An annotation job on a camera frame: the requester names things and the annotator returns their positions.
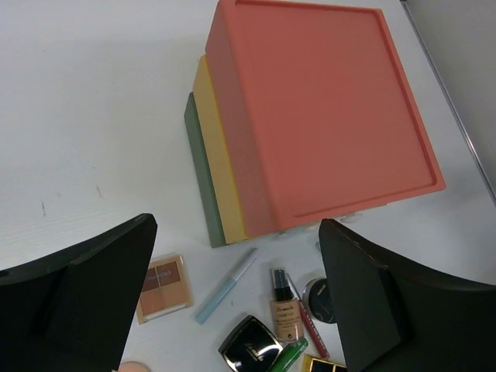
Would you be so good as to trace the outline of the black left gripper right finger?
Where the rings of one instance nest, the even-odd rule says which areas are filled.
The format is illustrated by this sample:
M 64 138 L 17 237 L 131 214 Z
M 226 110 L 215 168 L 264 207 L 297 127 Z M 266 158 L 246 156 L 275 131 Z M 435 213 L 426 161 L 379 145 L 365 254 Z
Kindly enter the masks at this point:
M 495 287 L 322 220 L 319 243 L 350 371 L 493 371 Z

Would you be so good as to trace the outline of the beige foundation pump bottle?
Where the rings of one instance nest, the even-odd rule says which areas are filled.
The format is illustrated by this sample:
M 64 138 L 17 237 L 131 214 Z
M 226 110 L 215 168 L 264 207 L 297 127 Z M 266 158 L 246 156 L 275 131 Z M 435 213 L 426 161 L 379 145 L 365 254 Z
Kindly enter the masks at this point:
M 273 300 L 271 312 L 277 338 L 282 343 L 293 343 L 304 337 L 298 299 L 291 290 L 284 268 L 271 270 Z

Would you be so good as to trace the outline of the beige eyeshadow palette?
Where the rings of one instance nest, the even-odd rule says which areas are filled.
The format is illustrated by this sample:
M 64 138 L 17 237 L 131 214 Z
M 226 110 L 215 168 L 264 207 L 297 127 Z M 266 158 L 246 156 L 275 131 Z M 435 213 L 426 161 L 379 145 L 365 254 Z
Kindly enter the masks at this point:
M 140 325 L 194 304 L 182 255 L 150 262 L 143 282 L 136 317 Z

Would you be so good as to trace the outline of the black gold square compact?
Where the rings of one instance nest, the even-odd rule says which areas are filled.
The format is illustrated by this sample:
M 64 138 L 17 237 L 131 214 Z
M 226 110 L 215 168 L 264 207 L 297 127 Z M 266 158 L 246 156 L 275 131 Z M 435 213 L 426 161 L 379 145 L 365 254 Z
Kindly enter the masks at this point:
M 218 351 L 231 371 L 269 371 L 283 351 L 276 336 L 255 316 L 246 316 Z

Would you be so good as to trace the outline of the round black powder jar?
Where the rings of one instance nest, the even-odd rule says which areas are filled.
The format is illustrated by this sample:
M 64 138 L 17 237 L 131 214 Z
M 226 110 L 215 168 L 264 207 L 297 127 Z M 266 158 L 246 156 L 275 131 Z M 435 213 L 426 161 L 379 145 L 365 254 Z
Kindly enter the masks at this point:
M 310 280 L 304 287 L 302 298 L 313 319 L 325 324 L 336 324 L 336 314 L 325 277 Z

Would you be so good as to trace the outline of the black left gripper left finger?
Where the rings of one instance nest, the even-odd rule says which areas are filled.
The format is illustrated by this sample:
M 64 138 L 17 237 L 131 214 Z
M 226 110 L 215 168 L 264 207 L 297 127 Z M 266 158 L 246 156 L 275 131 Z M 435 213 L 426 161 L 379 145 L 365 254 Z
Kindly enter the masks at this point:
M 157 235 L 140 214 L 1 272 L 3 371 L 119 368 Z

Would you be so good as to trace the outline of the black gold lipstick case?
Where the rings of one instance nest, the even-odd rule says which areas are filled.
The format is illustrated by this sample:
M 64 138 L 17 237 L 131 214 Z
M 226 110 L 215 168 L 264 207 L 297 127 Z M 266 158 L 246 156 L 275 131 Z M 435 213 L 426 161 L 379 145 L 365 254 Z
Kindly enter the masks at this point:
M 330 360 L 305 354 L 301 365 L 301 372 L 347 372 L 347 368 Z

